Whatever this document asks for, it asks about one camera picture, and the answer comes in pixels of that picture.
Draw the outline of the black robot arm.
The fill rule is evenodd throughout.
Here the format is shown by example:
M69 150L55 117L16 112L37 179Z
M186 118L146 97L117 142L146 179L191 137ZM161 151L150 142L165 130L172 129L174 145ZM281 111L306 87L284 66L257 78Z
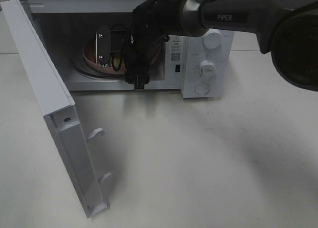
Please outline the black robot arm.
M170 35L209 29L253 33L290 84L318 89L318 0L146 0L132 12L121 55L125 81L143 89L159 45Z

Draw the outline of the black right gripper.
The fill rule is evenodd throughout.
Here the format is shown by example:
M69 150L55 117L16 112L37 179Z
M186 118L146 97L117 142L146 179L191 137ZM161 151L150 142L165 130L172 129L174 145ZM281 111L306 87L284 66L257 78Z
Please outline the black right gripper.
M124 60L128 63L125 81L136 89L145 89L150 82L149 68L161 50L166 37L157 27L134 26L128 34L122 51Z

